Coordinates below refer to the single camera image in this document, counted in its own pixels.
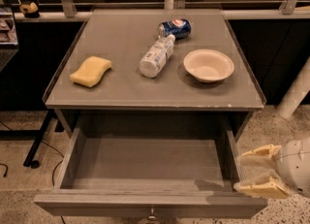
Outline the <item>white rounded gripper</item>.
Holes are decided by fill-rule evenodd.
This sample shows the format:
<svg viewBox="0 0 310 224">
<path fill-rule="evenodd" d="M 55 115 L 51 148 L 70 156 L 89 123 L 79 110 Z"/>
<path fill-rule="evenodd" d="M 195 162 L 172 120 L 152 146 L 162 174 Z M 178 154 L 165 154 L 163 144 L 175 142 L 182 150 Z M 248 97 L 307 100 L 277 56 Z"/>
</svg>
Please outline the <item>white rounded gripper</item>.
<svg viewBox="0 0 310 224">
<path fill-rule="evenodd" d="M 310 198 L 310 140 L 290 141 L 282 146 L 267 144 L 237 157 L 242 166 L 274 167 L 281 179 L 299 195 Z M 275 176 L 242 180 L 233 188 L 253 198 L 287 199 L 288 186 Z"/>
</svg>

